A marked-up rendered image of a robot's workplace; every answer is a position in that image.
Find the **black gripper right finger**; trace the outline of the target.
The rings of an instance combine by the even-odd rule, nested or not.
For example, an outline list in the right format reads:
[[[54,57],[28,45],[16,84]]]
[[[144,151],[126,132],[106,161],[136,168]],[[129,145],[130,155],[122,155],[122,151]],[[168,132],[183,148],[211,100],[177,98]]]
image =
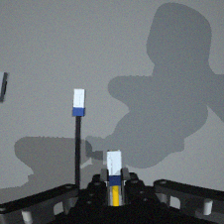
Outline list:
[[[156,180],[154,186],[150,186],[128,168],[120,168],[120,173],[122,205],[131,204],[134,214],[171,215],[173,210],[224,224],[224,191],[167,179]],[[179,199],[179,209],[169,206],[171,196]]]

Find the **black cable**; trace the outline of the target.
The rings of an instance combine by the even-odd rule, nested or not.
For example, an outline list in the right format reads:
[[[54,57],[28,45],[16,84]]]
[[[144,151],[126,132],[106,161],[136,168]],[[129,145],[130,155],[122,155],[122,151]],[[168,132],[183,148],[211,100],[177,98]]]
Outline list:
[[[80,163],[80,122],[81,116],[76,116],[75,126],[75,184],[79,189],[79,163]]]

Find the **yellow patch cord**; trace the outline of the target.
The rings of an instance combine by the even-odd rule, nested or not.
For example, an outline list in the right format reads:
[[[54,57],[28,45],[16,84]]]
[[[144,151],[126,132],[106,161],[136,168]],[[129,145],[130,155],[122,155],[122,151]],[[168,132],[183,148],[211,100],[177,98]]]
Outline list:
[[[119,206],[119,186],[112,186],[113,205]]]

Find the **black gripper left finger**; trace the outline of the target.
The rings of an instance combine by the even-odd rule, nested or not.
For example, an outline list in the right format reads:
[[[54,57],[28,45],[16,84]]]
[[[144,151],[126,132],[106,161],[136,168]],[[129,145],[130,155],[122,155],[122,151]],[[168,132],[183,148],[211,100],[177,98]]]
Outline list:
[[[63,212],[55,215],[60,202]],[[68,183],[0,204],[0,224],[47,224],[66,214],[66,222],[102,217],[104,205],[111,205],[108,168],[102,168],[82,190]]]

